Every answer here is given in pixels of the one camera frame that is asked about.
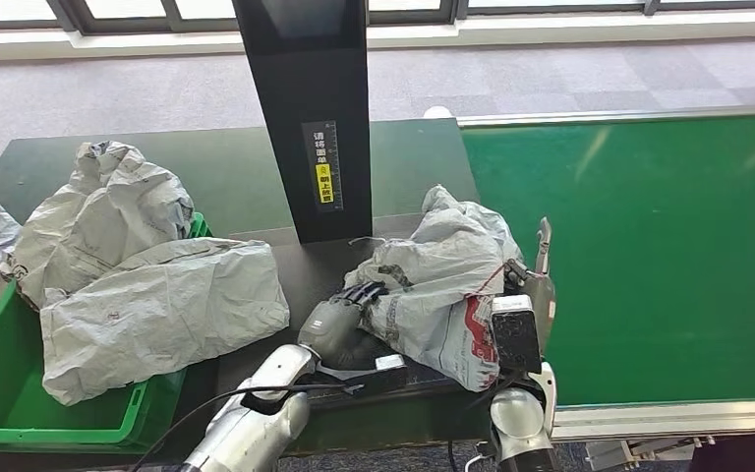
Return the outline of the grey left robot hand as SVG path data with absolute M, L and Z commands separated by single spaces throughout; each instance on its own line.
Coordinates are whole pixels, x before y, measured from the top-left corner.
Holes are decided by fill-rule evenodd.
M 299 330 L 297 343 L 311 349 L 326 368 L 372 369 L 380 342 L 359 325 L 371 305 L 386 293 L 385 283 L 377 281 L 343 288 L 315 306 Z

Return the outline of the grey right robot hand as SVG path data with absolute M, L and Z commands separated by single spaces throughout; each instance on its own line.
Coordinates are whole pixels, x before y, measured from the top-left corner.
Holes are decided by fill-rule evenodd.
M 555 287 L 550 271 L 550 248 L 552 225 L 546 216 L 540 219 L 538 236 L 538 254 L 534 267 L 515 259 L 508 260 L 506 278 L 519 294 L 531 298 L 535 313 L 539 351 L 545 355 L 556 309 Z

